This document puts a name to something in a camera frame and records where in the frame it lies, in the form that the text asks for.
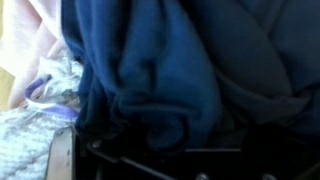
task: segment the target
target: white knitted fabric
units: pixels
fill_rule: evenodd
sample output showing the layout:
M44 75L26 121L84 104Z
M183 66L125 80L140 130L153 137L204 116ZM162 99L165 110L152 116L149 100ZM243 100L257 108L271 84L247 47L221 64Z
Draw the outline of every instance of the white knitted fabric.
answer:
M41 58L39 71L51 74L52 79L37 101L79 109L75 92L83 69L69 51L64 50L56 57ZM0 112L0 179L44 179L54 132L73 125L73 121L42 114L27 105Z

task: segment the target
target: navy blue fabric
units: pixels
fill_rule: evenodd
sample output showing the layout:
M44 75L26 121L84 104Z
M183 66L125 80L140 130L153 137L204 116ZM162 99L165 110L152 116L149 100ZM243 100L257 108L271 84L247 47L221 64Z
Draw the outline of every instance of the navy blue fabric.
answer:
M85 66L78 129L116 137L142 125L159 152L209 137L239 144L250 124L320 138L320 1L64 0L62 8L65 40Z

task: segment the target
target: pink fabric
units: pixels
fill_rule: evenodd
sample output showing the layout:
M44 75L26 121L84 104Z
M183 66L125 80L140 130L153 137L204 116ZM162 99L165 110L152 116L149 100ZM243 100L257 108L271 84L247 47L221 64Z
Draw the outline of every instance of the pink fabric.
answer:
M0 66L16 77L10 106L23 100L23 90L37 73L39 58L52 56L65 44L61 0L4 0Z

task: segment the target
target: beige surface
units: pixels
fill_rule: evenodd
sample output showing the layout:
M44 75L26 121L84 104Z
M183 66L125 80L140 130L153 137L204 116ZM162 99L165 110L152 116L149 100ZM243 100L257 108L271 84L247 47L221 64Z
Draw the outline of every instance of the beige surface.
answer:
M2 35L2 4L0 0L0 37ZM0 68L0 111L7 109L8 97L11 91L14 77Z

